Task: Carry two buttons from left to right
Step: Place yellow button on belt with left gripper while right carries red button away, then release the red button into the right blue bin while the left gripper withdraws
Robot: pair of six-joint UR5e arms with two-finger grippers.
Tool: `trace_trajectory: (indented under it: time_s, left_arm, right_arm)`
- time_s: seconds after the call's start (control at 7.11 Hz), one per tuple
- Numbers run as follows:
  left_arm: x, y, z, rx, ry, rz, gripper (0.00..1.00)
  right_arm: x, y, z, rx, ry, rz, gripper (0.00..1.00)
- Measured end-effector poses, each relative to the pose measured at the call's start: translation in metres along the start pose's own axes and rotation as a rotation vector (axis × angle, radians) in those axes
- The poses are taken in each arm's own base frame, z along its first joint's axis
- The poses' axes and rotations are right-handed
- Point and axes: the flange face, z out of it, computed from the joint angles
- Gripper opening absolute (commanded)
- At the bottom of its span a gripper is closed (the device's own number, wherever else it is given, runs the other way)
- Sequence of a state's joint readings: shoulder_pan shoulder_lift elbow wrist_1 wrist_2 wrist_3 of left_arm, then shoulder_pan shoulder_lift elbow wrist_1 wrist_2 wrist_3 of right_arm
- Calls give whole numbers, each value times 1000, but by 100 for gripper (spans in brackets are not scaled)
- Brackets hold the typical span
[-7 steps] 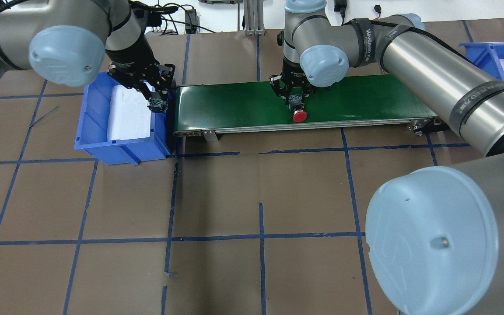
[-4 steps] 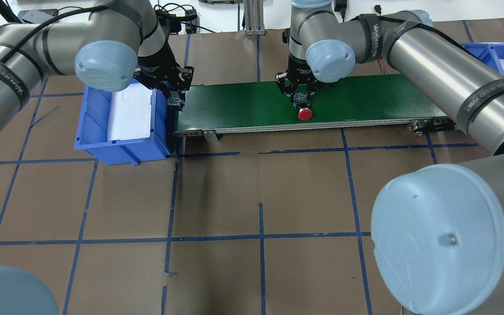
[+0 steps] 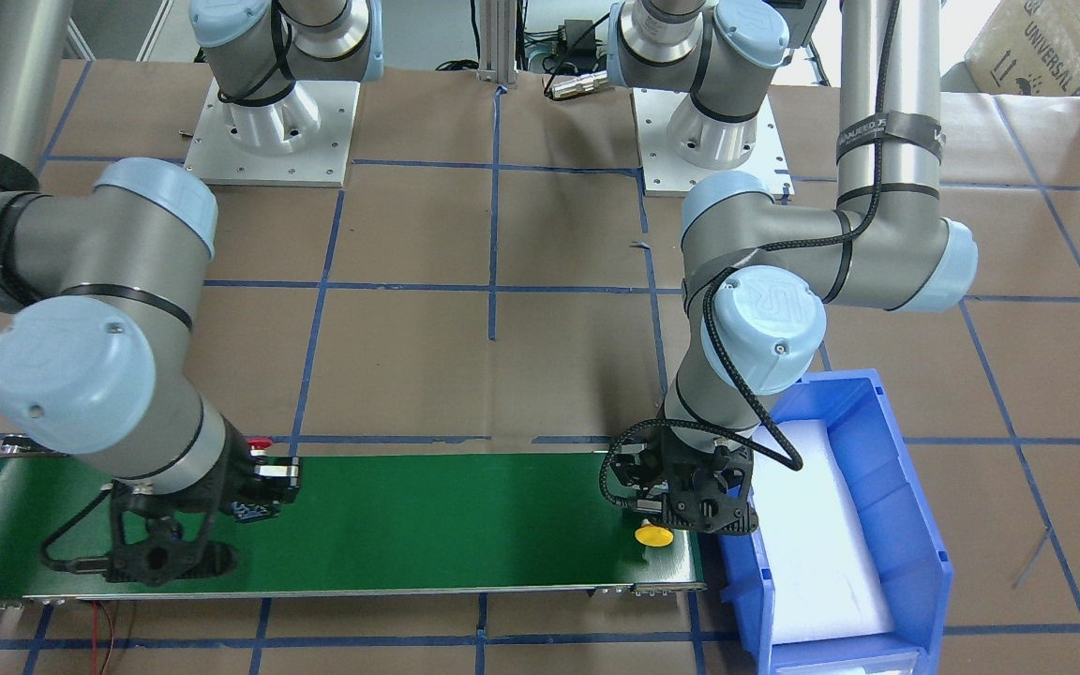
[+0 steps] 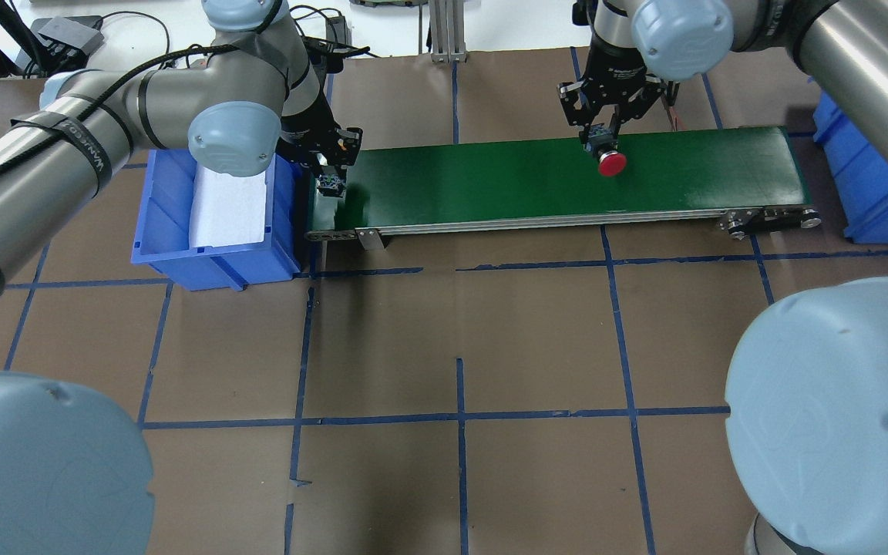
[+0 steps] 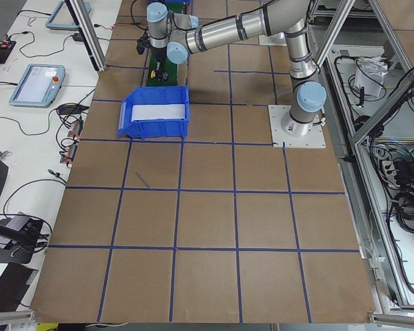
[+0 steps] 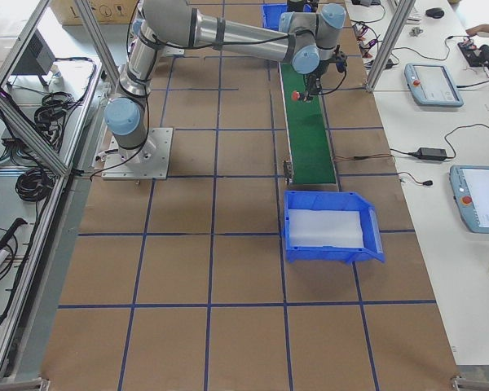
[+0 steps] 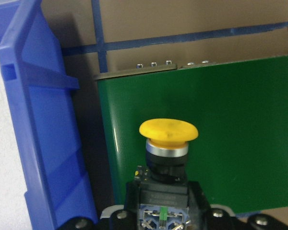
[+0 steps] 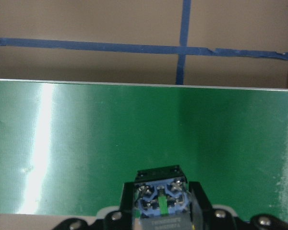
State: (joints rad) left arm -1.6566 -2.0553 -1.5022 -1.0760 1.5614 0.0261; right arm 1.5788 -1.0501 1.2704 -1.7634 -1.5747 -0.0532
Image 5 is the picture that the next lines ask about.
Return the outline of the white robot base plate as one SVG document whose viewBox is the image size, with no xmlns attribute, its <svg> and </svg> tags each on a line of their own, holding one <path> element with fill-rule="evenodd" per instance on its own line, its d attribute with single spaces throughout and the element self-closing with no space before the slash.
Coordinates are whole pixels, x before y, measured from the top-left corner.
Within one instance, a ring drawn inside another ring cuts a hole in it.
<svg viewBox="0 0 414 331">
<path fill-rule="evenodd" d="M 293 121 L 290 105 L 268 105 L 268 118 L 274 148 L 324 149 L 326 142 L 319 117 L 306 124 Z"/>
</svg>

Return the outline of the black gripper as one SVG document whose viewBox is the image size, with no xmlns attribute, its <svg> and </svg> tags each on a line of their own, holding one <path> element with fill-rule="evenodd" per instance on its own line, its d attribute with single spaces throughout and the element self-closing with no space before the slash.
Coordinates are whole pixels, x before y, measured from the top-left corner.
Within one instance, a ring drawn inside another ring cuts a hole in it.
<svg viewBox="0 0 414 331">
<path fill-rule="evenodd" d="M 168 73 L 166 71 L 166 59 L 167 59 L 167 47 L 164 48 L 151 48 L 152 58 L 155 60 L 155 64 L 152 68 L 155 69 L 154 73 L 156 77 L 167 78 Z"/>
</svg>

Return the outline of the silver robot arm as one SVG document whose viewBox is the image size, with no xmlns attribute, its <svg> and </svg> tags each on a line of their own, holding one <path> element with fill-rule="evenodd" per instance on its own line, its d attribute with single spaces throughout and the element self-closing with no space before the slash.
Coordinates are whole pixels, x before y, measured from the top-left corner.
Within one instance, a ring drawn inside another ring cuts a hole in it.
<svg viewBox="0 0 414 331">
<path fill-rule="evenodd" d="M 283 33 L 294 100 L 281 126 L 292 137 L 304 137 L 311 131 L 327 96 L 317 82 L 318 65 L 308 45 L 307 9 L 307 1 L 269 1 L 254 10 L 201 25 L 193 15 L 176 13 L 153 2 L 146 8 L 150 47 L 157 60 L 180 65 L 192 54 L 259 35 Z"/>
</svg>

